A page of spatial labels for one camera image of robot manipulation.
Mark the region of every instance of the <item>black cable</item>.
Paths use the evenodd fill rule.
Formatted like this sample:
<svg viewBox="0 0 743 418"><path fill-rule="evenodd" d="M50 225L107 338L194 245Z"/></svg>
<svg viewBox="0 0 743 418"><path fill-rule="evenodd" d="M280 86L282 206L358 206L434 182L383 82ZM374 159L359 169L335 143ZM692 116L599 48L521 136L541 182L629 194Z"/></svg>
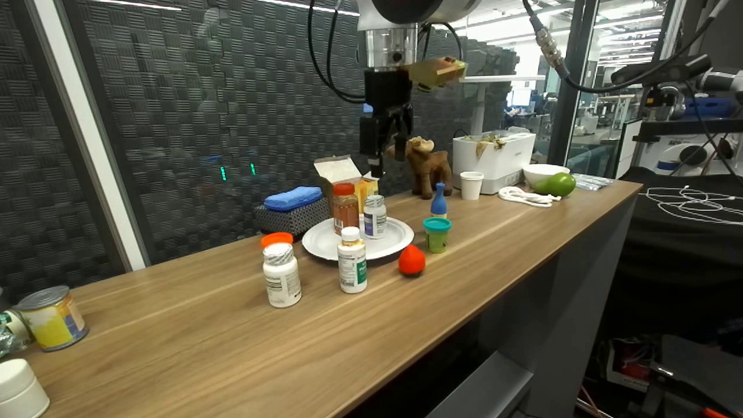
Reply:
<svg viewBox="0 0 743 418"><path fill-rule="evenodd" d="M352 95L352 94L339 90L339 89L332 86L330 80L322 75L322 71L321 71L321 66L317 66L317 59L316 59L316 48L314 48L314 36L310 36L314 11L316 11L316 0L309 0L309 8L306 8L306 45L309 45L310 66L314 66L316 75L321 76L321 82L322 82L337 98L340 98L344 103L350 103L350 104L359 104L359 98L364 98L364 95Z"/></svg>
<svg viewBox="0 0 743 418"><path fill-rule="evenodd" d="M451 24L441 24L452 37L455 37L455 43L458 43L458 57L459 57L459 61L463 61L463 48L461 48L461 39L459 39L459 36L458 36L458 31L451 25Z"/></svg>
<svg viewBox="0 0 743 418"><path fill-rule="evenodd" d="M335 47L335 29L340 15L340 3L335 4L332 18L330 18L330 31L328 31L328 48L325 48L325 75L328 75L328 83L332 86L332 90L339 90L332 82L332 47ZM364 95L352 95L352 94L344 94L345 98L354 98L354 103L359 104L359 100L364 100Z"/></svg>
<svg viewBox="0 0 743 418"><path fill-rule="evenodd" d="M420 37L425 37L425 39L423 39L420 61L425 61L425 57L427 57L427 45L429 45L429 39L431 39L431 24L420 25Z"/></svg>
<svg viewBox="0 0 743 418"><path fill-rule="evenodd" d="M635 75L634 80L626 80L622 83L614 83L614 86L605 86L605 89L590 89L590 86L580 86L576 80L570 80L559 51L557 51L557 45L549 36L549 31L539 22L535 11L531 10L530 0L521 0L527 15L530 15L530 24L533 29L533 37L535 37L535 45L541 47L541 54L544 59L554 67L554 72L559 75L559 80L576 89L576 90L585 90L585 94L618 94L618 90L624 90L629 89L632 83L641 83L645 82L648 76L655 76L656 72L667 71L672 61L677 61L687 48L692 48L692 45L713 25L713 22L718 18L718 15L723 10L729 0L722 0L718 3L718 8L706 17L706 22L697 29L697 33L683 45L676 48L676 54L656 66L653 66L648 72L641 72Z"/></svg>

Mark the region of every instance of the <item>white container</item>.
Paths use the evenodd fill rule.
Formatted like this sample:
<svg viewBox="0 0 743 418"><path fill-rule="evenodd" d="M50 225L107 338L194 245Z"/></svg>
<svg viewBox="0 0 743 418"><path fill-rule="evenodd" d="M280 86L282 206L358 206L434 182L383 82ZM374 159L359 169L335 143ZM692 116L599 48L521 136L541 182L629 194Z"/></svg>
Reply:
<svg viewBox="0 0 743 418"><path fill-rule="evenodd" d="M368 195L364 205L364 235L367 237L377 237L384 232L388 223L388 206L384 198L381 195Z"/></svg>
<svg viewBox="0 0 743 418"><path fill-rule="evenodd" d="M23 359L0 362L0 417L36 418L48 408L48 398L36 375Z"/></svg>
<svg viewBox="0 0 743 418"><path fill-rule="evenodd" d="M367 245L358 228L340 231L339 275L344 292L362 292L368 285Z"/></svg>
<svg viewBox="0 0 743 418"><path fill-rule="evenodd" d="M461 187L461 172L483 172L480 194L491 195L504 187L519 182L519 168L531 160L531 133L490 130L452 139L455 183Z"/></svg>
<svg viewBox="0 0 743 418"><path fill-rule="evenodd" d="M461 180L461 199L480 199L483 172L459 172Z"/></svg>
<svg viewBox="0 0 743 418"><path fill-rule="evenodd" d="M272 307L292 307L302 298L302 282L292 247L286 242L270 245L261 251L264 290Z"/></svg>

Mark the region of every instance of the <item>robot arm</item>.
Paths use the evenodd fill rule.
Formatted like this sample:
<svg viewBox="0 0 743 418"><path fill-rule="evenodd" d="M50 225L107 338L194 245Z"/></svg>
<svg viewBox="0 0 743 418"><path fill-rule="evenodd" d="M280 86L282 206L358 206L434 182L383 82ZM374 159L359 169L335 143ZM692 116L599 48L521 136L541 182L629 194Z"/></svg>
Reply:
<svg viewBox="0 0 743 418"><path fill-rule="evenodd" d="M358 0L359 31L367 36L364 110L359 153L371 177L383 177L383 153L401 160L412 133L410 75L418 61L420 24L446 24L467 17L477 0Z"/></svg>

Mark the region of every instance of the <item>orange ball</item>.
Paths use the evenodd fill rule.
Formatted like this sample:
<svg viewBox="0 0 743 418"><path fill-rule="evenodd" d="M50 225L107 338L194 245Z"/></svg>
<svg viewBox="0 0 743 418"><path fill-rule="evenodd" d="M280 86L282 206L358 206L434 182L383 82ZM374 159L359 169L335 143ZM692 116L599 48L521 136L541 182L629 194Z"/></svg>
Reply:
<svg viewBox="0 0 743 418"><path fill-rule="evenodd" d="M418 247L405 247L397 259L397 269L403 277L420 277L425 269L425 253Z"/></svg>

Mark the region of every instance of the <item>wooden countertop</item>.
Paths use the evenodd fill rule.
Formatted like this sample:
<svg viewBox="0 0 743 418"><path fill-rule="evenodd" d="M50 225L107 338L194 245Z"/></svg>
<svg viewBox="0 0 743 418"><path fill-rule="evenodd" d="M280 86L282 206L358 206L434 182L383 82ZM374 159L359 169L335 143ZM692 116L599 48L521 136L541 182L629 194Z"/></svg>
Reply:
<svg viewBox="0 0 743 418"><path fill-rule="evenodd" d="M344 296L337 264L296 245L304 298L290 310L267 305L257 239L235 242L74 289L91 334L27 361L50 398L47 417L337 417L635 190L576 190L549 209L447 198L447 251L420 280L401 280L397 259L374 262L359 296ZM427 206L388 199L418 245Z"/></svg>

